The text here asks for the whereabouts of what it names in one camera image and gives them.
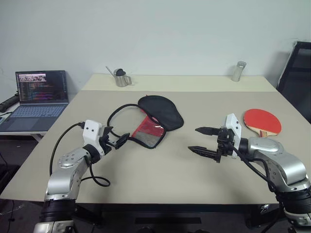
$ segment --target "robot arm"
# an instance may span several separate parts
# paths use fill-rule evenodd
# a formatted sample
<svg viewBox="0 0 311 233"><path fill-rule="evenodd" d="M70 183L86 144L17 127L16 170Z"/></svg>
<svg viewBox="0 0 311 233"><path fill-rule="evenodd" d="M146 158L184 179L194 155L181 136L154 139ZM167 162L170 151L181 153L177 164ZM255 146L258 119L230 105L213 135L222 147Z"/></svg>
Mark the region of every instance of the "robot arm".
<svg viewBox="0 0 311 233"><path fill-rule="evenodd" d="M111 142L108 136L111 129L112 127L103 127L101 123L93 120L85 121L84 146L64 154L58 160L58 169L52 173L48 182L41 222L36 224L34 233L72 232L72 215L82 176L89 166L111 151L110 146L118 149L129 137L127 133L117 142Z"/></svg>
<svg viewBox="0 0 311 233"><path fill-rule="evenodd" d="M311 184L303 163L294 155L289 154L283 146L272 139L241 138L241 126L230 114L225 125L219 129L201 127L196 131L217 135L217 151L203 147L192 146L189 149L201 156L212 158L218 163L221 156L233 155L232 145L238 149L238 154L248 162L255 162L266 170L266 178L273 187L270 190L276 194L276 199L284 206L284 213L296 232L311 227Z"/></svg>

